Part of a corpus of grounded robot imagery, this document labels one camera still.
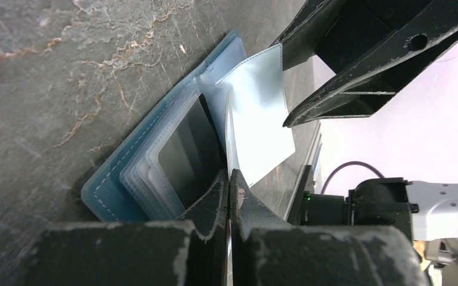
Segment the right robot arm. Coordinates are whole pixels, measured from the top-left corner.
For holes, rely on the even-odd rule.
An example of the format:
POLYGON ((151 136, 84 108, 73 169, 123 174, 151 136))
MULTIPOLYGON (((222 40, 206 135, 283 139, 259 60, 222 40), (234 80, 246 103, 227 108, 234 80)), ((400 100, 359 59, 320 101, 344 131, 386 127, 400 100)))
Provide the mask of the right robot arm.
MULTIPOLYGON (((370 117, 458 43, 458 1, 306 1, 276 42, 285 70, 317 55, 335 73, 285 127, 370 117)), ((312 195, 307 225, 389 225, 412 241, 458 238, 458 184, 379 175, 347 198, 312 195)))

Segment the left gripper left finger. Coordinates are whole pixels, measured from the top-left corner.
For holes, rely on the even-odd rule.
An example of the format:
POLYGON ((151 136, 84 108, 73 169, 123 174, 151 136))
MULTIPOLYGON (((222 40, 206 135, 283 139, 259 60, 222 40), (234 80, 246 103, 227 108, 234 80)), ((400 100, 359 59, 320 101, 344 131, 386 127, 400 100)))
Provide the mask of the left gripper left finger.
POLYGON ((228 178, 177 220, 78 222, 47 229, 24 262, 24 285, 225 285, 228 178))

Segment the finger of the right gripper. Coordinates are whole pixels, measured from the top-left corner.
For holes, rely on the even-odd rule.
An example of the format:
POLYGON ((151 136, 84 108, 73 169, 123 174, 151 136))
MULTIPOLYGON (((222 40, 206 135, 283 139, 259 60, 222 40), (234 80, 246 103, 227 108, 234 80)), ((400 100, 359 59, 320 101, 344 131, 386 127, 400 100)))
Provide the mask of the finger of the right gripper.
POLYGON ((306 62, 335 23, 346 0, 307 0, 272 43, 282 45, 283 70, 306 62))
POLYGON ((347 1, 315 49, 334 76, 284 121, 369 117, 458 43, 458 1, 347 1))

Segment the teal card holder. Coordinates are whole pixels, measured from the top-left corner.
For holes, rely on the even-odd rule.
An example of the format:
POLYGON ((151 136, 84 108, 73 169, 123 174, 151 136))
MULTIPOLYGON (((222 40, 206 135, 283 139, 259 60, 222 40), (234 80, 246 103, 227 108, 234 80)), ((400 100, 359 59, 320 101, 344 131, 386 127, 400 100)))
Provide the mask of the teal card holder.
POLYGON ((280 43, 248 56, 230 32, 82 187, 105 222, 173 220, 221 170, 254 185, 295 152, 280 43))

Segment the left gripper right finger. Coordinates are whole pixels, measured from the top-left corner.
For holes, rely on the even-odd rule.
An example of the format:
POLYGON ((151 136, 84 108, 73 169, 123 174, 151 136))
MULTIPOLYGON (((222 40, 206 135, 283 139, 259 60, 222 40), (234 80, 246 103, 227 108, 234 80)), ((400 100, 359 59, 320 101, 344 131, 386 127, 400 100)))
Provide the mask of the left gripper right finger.
POLYGON ((235 285, 428 285, 413 248, 419 211, 402 178, 369 179, 347 198, 312 195, 304 225, 278 217, 241 171, 230 177, 235 285))

